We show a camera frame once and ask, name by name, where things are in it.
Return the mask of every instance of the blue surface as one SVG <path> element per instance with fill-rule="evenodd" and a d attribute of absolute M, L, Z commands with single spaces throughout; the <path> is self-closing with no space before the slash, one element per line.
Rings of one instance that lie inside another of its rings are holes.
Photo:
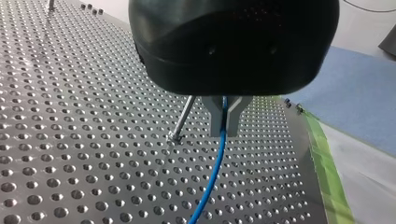
<path fill-rule="evenodd" d="M 316 79 L 286 95 L 325 123 L 396 156 L 396 63 L 331 48 Z"/>

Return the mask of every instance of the screw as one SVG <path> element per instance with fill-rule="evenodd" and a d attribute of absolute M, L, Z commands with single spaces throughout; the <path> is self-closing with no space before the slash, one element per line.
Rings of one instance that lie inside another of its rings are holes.
<path fill-rule="evenodd" d="M 297 104 L 297 105 L 296 105 L 296 109 L 297 109 L 297 113 L 298 113 L 298 114 L 304 113 L 304 109 L 303 109 L 303 107 L 301 106 L 301 104 Z"/>

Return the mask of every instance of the black plastic housing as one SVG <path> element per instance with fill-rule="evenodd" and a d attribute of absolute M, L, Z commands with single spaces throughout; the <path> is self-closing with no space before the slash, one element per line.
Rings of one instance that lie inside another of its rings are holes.
<path fill-rule="evenodd" d="M 160 87 L 188 95 L 274 95 L 317 75 L 338 0 L 130 0 L 137 51 Z"/>

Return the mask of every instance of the metal pin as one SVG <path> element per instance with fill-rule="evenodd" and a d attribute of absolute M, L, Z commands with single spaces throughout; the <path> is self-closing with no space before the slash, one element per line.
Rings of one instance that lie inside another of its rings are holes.
<path fill-rule="evenodd" d="M 55 10 L 55 0 L 49 0 L 49 1 L 47 2 L 47 9 L 48 9 L 49 11 Z"/>
<path fill-rule="evenodd" d="M 181 112 L 180 119 L 177 121 L 177 125 L 175 129 L 168 134 L 168 141 L 180 141 L 180 133 L 181 129 L 183 128 L 184 122 L 186 122 L 187 116 L 190 114 L 192 105 L 195 101 L 195 96 L 189 96 L 187 103 L 184 105 L 183 111 Z"/>

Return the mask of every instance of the metal surface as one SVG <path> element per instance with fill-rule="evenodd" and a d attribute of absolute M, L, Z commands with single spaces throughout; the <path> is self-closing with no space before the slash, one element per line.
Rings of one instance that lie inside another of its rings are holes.
<path fill-rule="evenodd" d="M 187 116 L 190 114 L 192 105 L 195 102 L 195 98 L 195 96 L 189 96 L 189 99 L 187 99 L 187 102 L 184 105 L 183 111 L 181 112 L 175 129 L 168 134 L 168 139 L 170 141 L 175 141 L 176 143 L 178 143 L 181 140 L 180 133 L 183 129 L 184 123 L 186 122 Z"/>
<path fill-rule="evenodd" d="M 187 97 L 149 80 L 130 33 L 45 5 L 0 2 L 0 221 L 186 223 L 219 144 L 201 100 L 181 145 L 167 145 Z M 325 223 L 295 108 L 255 97 L 239 133 L 198 222 Z"/>

